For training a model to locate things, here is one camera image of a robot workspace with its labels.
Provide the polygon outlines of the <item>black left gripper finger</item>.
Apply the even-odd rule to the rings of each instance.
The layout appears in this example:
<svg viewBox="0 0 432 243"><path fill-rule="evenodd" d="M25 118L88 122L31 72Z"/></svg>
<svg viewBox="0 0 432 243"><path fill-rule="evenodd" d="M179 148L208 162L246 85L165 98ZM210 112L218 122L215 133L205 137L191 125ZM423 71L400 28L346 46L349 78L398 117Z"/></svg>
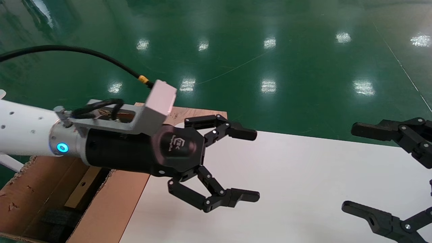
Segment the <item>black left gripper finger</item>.
<svg viewBox="0 0 432 243"><path fill-rule="evenodd" d="M208 115L199 117L189 117L185 119L185 128L196 130L213 129L204 135L204 145L206 147L216 143L225 136L242 140L255 140L257 131L246 129L240 123L232 123L222 115Z"/></svg>
<svg viewBox="0 0 432 243"><path fill-rule="evenodd" d="M260 199L259 192L243 189L223 189L205 166L199 166L195 172L198 179L210 192L211 195L209 197L193 191L174 178L167 183L168 192L205 213L218 207L234 208L239 201L256 203Z"/></svg>

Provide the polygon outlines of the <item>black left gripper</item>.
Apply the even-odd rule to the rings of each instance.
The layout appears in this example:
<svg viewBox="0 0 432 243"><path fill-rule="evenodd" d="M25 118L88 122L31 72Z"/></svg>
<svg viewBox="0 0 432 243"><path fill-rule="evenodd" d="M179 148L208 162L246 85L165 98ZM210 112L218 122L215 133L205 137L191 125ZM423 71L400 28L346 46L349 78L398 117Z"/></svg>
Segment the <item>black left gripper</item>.
<svg viewBox="0 0 432 243"><path fill-rule="evenodd" d="M163 125L152 136L90 129L85 160L96 167L192 178L203 163L204 151L204 137L193 128Z"/></svg>

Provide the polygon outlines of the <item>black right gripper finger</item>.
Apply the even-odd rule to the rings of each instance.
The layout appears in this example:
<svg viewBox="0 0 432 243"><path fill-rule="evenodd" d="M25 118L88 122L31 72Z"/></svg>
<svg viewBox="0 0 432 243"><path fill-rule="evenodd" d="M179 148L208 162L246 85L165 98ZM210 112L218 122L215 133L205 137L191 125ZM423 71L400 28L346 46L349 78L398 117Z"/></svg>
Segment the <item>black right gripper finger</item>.
<svg viewBox="0 0 432 243"><path fill-rule="evenodd" d="M342 211L366 220L374 234L397 243L425 243L426 241L418 230L432 222L432 208L421 211L406 220L356 202L344 202Z"/></svg>
<svg viewBox="0 0 432 243"><path fill-rule="evenodd" d="M413 118L398 122L383 119L377 125L354 123L351 134L373 140L393 140L425 168L432 167L432 122L430 120Z"/></svg>

